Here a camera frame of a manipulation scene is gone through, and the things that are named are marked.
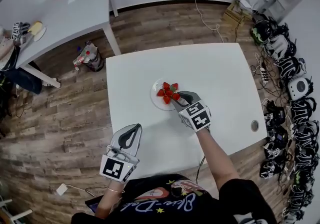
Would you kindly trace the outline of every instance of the strawberry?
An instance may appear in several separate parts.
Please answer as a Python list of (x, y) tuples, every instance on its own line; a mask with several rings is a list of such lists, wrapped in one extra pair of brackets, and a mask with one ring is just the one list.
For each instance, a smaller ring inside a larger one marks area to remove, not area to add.
[(175, 100), (178, 100), (180, 98), (180, 95), (178, 93), (174, 93), (172, 95), (172, 98), (175, 99)]
[(171, 86), (172, 86), (172, 87), (174, 87), (174, 88), (175, 88), (175, 90), (177, 90), (177, 89), (178, 89), (178, 83), (173, 83)]
[(165, 90), (170, 89), (170, 84), (169, 84), (169, 83), (164, 82), (164, 84), (163, 84), (163, 85), (164, 85), (164, 86), (163, 86), (163, 88), (164, 88)]
[(163, 89), (160, 89), (156, 95), (162, 97), (162, 96), (165, 96), (166, 94)]
[(174, 94), (174, 92), (173, 92), (172, 90), (166, 90), (166, 91), (165, 91), (165, 94), (166, 94), (167, 96), (171, 97), (171, 96)]
[(166, 103), (166, 104), (170, 104), (170, 101), (171, 101), (171, 97), (169, 97), (169, 96), (164, 96), (163, 97), (164, 99), (164, 102)]

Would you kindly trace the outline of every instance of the wooden floor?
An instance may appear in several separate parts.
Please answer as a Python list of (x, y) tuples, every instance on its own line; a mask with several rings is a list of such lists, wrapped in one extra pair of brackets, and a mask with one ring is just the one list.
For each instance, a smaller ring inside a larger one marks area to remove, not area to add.
[[(199, 4), (204, 20), (215, 27), (225, 42), (235, 40), (234, 29), (222, 20), (226, 6)], [(165, 5), (121, 13), (111, 18), (112, 29), (123, 53), (175, 45), (220, 43), (217, 32), (201, 22), (194, 4)], [(237, 41), (249, 65), (257, 65), (254, 53), (260, 53), (249, 35), (251, 23), (238, 30)], [(92, 40), (103, 57), (113, 55), (103, 31), (96, 31), (61, 45), (36, 60), (42, 71), (58, 77), (61, 88), (43, 88), (39, 95), (22, 92), (10, 102), (12, 117), (0, 125), (7, 136), (0, 140), (0, 181), (2, 194), (12, 198), (20, 211), (31, 208), (31, 223), (69, 223), (79, 211), (90, 212), (84, 201), (90, 196), (70, 188), (59, 196), (61, 183), (80, 188), (105, 187), (108, 181), (99, 175), (101, 155), (112, 137), (105, 68), (98, 73), (81, 67), (74, 70), (72, 60), (77, 46)], [(261, 77), (255, 75), (257, 88)], [(273, 96), (259, 90), (261, 101)], [(16, 117), (23, 111), (21, 118)], [(261, 141), (231, 156), (242, 178), (252, 179), (273, 208), (278, 220), (285, 198), (277, 195), (277, 179), (259, 178), (264, 160)], [(183, 171), (195, 180), (197, 168)], [(217, 191), (207, 166), (200, 172), (199, 183), (214, 196)], [(96, 195), (103, 189), (91, 189)]]

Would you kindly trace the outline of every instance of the person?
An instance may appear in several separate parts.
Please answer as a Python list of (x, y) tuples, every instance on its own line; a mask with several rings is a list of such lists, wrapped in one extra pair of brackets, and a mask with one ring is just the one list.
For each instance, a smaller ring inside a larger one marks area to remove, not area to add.
[(130, 180), (126, 186), (111, 181), (95, 216), (76, 213), (71, 224), (199, 219), (211, 223), (276, 224), (274, 213), (259, 188), (251, 180), (240, 179), (209, 130), (201, 129), (196, 135), (219, 190), (219, 200), (179, 174)]

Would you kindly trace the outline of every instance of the black t-shirt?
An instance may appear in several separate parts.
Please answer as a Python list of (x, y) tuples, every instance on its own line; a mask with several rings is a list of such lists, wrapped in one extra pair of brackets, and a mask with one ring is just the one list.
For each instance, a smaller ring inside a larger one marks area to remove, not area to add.
[(124, 189), (121, 204), (106, 219), (77, 213), (72, 217), (72, 224), (193, 219), (210, 223), (237, 224), (253, 219), (276, 223), (271, 208), (251, 180), (228, 181), (219, 191), (219, 200), (179, 174), (131, 180)]

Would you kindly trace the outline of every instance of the white table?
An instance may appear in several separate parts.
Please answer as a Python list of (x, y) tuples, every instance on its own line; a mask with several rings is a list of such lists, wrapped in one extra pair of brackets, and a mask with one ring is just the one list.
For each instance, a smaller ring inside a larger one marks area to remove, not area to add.
[[(179, 83), (206, 102), (212, 114), (211, 134), (227, 154), (266, 137), (260, 99), (238, 43), (197, 44), (134, 52), (107, 58), (107, 88), (113, 131), (142, 125), (130, 179), (198, 166), (203, 152), (195, 133), (178, 113), (158, 109), (150, 89), (159, 78)], [(257, 120), (259, 129), (251, 130)]]
[[(114, 0), (110, 2), (114, 15), (118, 16)], [(32, 24), (39, 20), (46, 27), (46, 32), (39, 41), (30, 40), (22, 46), (16, 68), (21, 67), (57, 88), (60, 87), (59, 82), (33, 68), (29, 62), (65, 42), (98, 29), (103, 29), (114, 54), (121, 54), (109, 23), (109, 0), (75, 0), (70, 4), (68, 0), (47, 0), (37, 6), (32, 15), (26, 17), (23, 14), (19, 17), (11, 17), (8, 7), (0, 5), (0, 12), (5, 13), (5, 17), (10, 20), (10, 29), (14, 21)]]

